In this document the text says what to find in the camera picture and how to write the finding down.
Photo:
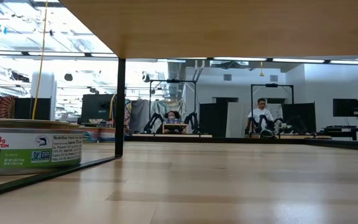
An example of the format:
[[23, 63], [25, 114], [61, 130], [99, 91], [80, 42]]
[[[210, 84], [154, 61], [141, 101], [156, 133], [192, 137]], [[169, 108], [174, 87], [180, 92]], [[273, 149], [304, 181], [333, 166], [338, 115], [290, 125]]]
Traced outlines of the gold-lid salmon can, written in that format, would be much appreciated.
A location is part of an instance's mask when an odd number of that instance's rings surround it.
[[99, 128], [100, 142], [114, 142], [116, 136], [115, 128]]
[[67, 122], [37, 119], [0, 119], [0, 128], [68, 129]]
[[83, 131], [83, 142], [99, 142], [99, 128], [81, 127]]

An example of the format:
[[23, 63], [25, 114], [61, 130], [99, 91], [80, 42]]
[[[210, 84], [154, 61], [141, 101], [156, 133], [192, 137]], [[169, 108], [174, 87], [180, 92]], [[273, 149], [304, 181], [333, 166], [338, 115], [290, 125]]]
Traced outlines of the silver-lid tuna can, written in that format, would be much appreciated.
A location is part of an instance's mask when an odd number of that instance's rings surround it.
[[78, 165], [82, 148], [82, 130], [0, 128], [0, 175]]

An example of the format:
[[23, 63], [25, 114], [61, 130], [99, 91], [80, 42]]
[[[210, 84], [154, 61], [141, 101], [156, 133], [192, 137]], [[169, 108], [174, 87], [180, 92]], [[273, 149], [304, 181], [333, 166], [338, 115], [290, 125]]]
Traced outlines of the small distant wooden shelf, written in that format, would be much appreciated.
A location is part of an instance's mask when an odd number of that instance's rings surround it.
[[163, 134], [186, 134], [188, 125], [185, 123], [164, 123], [162, 126]]

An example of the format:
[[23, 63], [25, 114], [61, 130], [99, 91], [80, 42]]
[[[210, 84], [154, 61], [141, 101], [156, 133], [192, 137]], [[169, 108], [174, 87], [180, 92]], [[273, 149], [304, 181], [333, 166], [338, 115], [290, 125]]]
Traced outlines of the person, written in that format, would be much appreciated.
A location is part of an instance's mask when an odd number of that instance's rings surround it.
[[253, 132], [264, 131], [268, 127], [268, 122], [273, 122], [274, 118], [271, 112], [266, 108], [266, 100], [259, 98], [257, 100], [257, 107], [253, 109], [247, 116], [246, 132], [250, 133], [250, 128]]
[[[165, 118], [165, 124], [177, 124], [180, 121], [180, 114], [177, 111], [169, 111], [165, 114]], [[168, 125], [166, 128], [163, 128], [164, 134], [176, 134], [179, 132], [179, 128], [172, 125]]]

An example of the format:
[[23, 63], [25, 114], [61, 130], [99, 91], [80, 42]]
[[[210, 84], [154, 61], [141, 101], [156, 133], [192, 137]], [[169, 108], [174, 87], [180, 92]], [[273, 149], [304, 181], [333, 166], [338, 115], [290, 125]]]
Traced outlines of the black partition panel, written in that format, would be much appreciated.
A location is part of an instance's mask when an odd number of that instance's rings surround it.
[[226, 137], [228, 103], [200, 104], [200, 132], [214, 138]]
[[297, 134], [316, 132], [316, 113], [314, 103], [284, 104], [283, 120]]
[[[35, 105], [34, 98], [16, 98], [15, 100], [15, 119], [32, 119], [32, 112]], [[49, 120], [50, 119], [50, 98], [38, 98], [35, 111], [35, 119]]]

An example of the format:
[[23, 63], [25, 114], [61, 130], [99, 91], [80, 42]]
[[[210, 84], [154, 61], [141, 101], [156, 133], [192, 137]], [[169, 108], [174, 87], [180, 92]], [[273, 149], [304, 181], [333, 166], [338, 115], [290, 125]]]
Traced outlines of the large black monitor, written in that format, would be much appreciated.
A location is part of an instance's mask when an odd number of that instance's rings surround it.
[[83, 95], [80, 122], [88, 123], [90, 119], [111, 121], [113, 97], [109, 94]]

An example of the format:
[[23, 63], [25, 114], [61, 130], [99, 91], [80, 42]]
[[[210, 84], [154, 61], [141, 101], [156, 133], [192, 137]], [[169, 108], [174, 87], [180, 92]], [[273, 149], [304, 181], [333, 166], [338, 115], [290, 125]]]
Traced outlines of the black background table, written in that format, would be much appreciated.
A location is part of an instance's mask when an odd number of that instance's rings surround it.
[[321, 134], [332, 138], [350, 138], [357, 140], [358, 127], [356, 126], [327, 126], [320, 131]]

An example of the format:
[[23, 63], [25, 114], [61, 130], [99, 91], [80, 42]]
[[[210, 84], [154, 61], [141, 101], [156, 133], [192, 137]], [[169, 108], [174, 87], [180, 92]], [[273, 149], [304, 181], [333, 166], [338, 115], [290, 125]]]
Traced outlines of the black background station frame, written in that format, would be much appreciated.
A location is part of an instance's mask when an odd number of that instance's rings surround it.
[[[163, 96], [165, 96], [164, 93], [167, 92], [169, 97], [152, 102], [152, 95], [156, 89], [162, 90]], [[187, 108], [187, 106], [190, 106], [190, 103], [186, 101], [187, 90], [193, 92], [194, 99], [192, 108]], [[195, 80], [180, 80], [175, 78], [150, 80], [149, 100], [149, 118], [151, 118], [154, 113], [164, 115], [169, 111], [178, 111], [182, 118], [192, 113], [194, 115], [198, 113], [198, 94]]]
[[[277, 84], [277, 83], [266, 83], [266, 84], [251, 84], [250, 85], [250, 102], [251, 102], [251, 106], [254, 105], [254, 94], [256, 93], [256, 91], [253, 90], [253, 88], [255, 86], [264, 86], [266, 88], [278, 88], [278, 87], [282, 87], [283, 89], [285, 89], [285, 87], [289, 87], [291, 88], [291, 93], [288, 92], [288, 94], [291, 96], [291, 103], [294, 104], [295, 103], [295, 97], [294, 97], [294, 86], [293, 85], [281, 85], [281, 84]], [[259, 123], [256, 123], [255, 119], [254, 119], [254, 112], [253, 112], [253, 108], [251, 108], [251, 118], [249, 118], [249, 124], [247, 125], [246, 130], [249, 132], [249, 137], [251, 138], [252, 135], [257, 135], [261, 132], [262, 128], [261, 128], [261, 124], [262, 124], [262, 120], [265, 119], [265, 117], [261, 117], [259, 119]]]

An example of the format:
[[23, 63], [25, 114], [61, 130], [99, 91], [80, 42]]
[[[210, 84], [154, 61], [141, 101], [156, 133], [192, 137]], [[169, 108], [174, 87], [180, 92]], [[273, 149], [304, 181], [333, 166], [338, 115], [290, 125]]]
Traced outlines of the silver ceiling duct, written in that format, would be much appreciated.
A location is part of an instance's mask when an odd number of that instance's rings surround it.
[[170, 101], [180, 100], [183, 92], [183, 80], [185, 77], [184, 62], [168, 62], [168, 73], [166, 79], [164, 96]]

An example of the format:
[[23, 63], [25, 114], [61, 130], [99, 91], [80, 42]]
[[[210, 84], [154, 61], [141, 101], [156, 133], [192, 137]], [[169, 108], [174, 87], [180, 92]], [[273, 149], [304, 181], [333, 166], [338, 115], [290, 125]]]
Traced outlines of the black wall monitor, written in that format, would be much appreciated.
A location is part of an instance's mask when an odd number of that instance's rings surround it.
[[358, 117], [358, 99], [334, 98], [334, 117]]

